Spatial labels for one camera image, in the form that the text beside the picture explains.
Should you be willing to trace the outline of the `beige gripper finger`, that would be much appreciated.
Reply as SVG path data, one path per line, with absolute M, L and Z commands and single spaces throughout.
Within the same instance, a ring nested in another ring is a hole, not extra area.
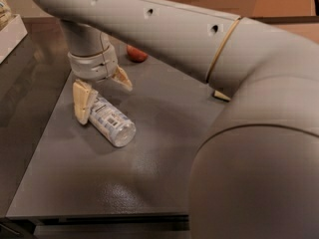
M 120 66 L 117 66 L 114 74 L 112 75 L 112 80 L 120 84 L 124 89 L 128 90 L 129 92 L 133 89 L 133 84 L 129 79 L 126 71 L 122 69 Z
M 91 107 L 98 95 L 89 83 L 77 79 L 73 83 L 74 112 L 80 124 L 86 124 L 89 120 Z

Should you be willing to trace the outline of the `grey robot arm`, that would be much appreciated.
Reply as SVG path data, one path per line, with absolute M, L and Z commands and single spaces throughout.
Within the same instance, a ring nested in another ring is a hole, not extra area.
M 33 1 L 228 97 L 192 164 L 192 239 L 319 239 L 319 45 L 165 0 Z

